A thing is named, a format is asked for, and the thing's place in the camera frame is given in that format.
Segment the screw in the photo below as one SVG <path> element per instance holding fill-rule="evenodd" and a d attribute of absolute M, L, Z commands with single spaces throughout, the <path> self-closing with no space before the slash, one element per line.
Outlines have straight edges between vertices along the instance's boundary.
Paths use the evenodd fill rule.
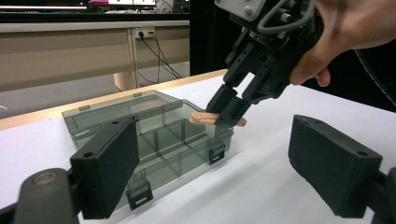
<path fill-rule="evenodd" d="M 253 14 L 253 9 L 251 9 L 250 6 L 245 7 L 244 10 L 247 16 L 251 16 L 251 14 Z"/>
<path fill-rule="evenodd" d="M 52 182 L 53 180 L 55 180 L 57 176 L 58 175 L 55 172 L 44 173 L 44 174 L 37 176 L 34 180 L 34 183 L 36 185 L 46 185 L 49 182 Z"/>

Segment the white table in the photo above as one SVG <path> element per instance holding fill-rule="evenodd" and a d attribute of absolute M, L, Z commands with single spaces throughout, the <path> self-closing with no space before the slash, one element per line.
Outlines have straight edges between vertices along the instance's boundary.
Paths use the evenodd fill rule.
<path fill-rule="evenodd" d="M 205 108 L 222 83 L 211 78 L 164 93 Z M 133 212 L 128 206 L 108 220 L 83 223 L 370 223 L 335 217 L 288 158 L 294 114 L 332 125 L 384 156 L 381 171 L 396 166 L 396 114 L 300 86 L 246 113 L 247 127 L 235 128 L 230 154 L 154 191 L 154 200 Z M 62 117 L 0 132 L 0 207 L 15 203 L 21 182 L 43 169 L 70 167 L 75 152 Z"/>

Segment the robotic arm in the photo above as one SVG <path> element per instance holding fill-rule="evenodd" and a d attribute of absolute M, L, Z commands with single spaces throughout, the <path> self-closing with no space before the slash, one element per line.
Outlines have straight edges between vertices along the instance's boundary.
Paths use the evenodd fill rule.
<path fill-rule="evenodd" d="M 246 27 L 227 56 L 229 70 L 206 112 L 219 114 L 215 124 L 232 128 L 251 105 L 277 98 L 290 84 L 291 70 L 321 34 L 315 16 L 317 0 L 216 0 L 231 13 L 230 20 Z M 237 97 L 237 87 L 248 73 L 255 77 Z"/>

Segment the plastic organizer box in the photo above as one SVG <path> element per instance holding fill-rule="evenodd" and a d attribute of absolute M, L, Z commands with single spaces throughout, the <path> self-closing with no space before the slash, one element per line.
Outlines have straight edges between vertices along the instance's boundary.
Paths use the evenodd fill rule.
<path fill-rule="evenodd" d="M 63 112 L 76 149 L 80 149 L 112 120 L 135 116 L 140 162 L 118 207 L 135 209 L 152 199 L 152 191 L 194 168 L 224 157 L 232 129 L 192 124 L 201 108 L 158 91 L 147 91 L 97 105 Z"/>

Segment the electrical outlet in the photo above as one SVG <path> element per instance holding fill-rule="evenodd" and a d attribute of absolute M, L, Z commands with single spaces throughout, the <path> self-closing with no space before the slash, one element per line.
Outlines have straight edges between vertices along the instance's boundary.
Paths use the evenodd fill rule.
<path fill-rule="evenodd" d="M 136 36 L 137 39 L 140 39 L 139 33 L 143 33 L 143 37 L 145 38 L 151 38 L 153 37 L 151 32 L 154 33 L 154 27 L 140 27 L 140 28 L 134 28 L 134 35 Z"/>

